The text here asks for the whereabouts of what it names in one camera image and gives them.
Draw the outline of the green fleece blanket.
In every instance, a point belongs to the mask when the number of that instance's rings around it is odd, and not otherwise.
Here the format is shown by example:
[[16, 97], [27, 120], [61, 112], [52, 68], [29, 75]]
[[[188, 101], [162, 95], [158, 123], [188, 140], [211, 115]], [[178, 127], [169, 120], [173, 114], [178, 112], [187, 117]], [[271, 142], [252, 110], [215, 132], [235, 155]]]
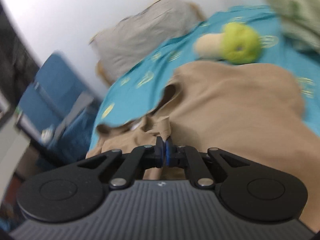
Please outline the green fleece blanket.
[[266, 0], [298, 51], [319, 53], [319, 0]]

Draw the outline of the green beige plush toy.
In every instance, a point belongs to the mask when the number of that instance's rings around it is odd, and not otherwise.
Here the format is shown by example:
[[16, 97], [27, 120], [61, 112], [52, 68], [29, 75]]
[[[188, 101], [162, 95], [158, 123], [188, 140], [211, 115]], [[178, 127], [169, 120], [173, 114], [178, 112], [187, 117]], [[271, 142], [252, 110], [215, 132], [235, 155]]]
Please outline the green beige plush toy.
[[260, 35], [252, 27], [239, 22], [225, 24], [220, 33], [207, 33], [194, 42], [200, 59], [223, 60], [231, 64], [248, 64], [262, 52]]

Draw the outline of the grey pillow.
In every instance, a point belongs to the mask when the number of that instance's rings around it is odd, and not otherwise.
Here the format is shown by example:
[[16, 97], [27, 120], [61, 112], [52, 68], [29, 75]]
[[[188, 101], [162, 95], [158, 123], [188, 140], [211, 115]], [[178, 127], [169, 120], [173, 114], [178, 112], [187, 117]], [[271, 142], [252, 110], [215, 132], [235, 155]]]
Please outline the grey pillow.
[[162, 42], [183, 36], [200, 21], [184, 0], [155, 0], [142, 12], [99, 31], [90, 41], [115, 81]]

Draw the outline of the teal bed sheet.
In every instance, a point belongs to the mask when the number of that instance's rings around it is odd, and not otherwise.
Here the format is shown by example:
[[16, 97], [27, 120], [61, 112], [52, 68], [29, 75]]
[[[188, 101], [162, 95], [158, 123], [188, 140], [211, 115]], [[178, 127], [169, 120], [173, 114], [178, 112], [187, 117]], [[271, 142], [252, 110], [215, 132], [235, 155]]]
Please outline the teal bed sheet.
[[[235, 16], [267, 46], [255, 64], [195, 58], [191, 44]], [[90, 149], [149, 144], [168, 117], [171, 137], [204, 150], [319, 141], [319, 57], [296, 51], [267, 7], [233, 8], [164, 42], [118, 79], [94, 122]]]

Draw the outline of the near blue covered chair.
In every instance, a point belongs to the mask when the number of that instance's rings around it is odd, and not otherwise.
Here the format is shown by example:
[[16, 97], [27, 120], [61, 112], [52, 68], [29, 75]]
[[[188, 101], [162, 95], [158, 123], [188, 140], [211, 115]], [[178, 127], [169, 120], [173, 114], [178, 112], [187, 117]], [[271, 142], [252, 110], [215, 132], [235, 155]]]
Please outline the near blue covered chair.
[[[54, 140], [55, 129], [82, 92], [91, 94], [95, 101], [76, 117], [59, 140]], [[64, 57], [53, 53], [23, 93], [18, 110], [36, 132], [35, 141], [43, 158], [59, 167], [85, 158], [99, 106], [100, 101], [72, 71]]]

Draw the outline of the tan t-shirt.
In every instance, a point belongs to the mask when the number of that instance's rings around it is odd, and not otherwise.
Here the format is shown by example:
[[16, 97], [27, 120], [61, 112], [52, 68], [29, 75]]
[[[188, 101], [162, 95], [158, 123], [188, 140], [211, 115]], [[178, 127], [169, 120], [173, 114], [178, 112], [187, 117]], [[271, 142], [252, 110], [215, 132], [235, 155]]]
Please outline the tan t-shirt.
[[273, 64], [194, 61], [178, 67], [158, 105], [118, 127], [99, 124], [93, 157], [171, 137], [199, 151], [218, 147], [299, 178], [308, 190], [301, 220], [319, 230], [319, 136], [303, 122], [296, 78]]

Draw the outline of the grey seat cushion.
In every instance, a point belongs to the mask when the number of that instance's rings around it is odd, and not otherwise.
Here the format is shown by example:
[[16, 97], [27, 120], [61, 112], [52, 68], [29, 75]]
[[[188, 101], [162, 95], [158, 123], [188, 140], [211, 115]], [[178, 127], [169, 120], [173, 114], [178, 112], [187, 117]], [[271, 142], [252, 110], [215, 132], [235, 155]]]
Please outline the grey seat cushion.
[[75, 101], [70, 112], [55, 129], [53, 139], [59, 140], [61, 135], [64, 133], [64, 130], [76, 119], [79, 114], [81, 114], [84, 109], [90, 106], [94, 101], [95, 98], [91, 94], [82, 92]]

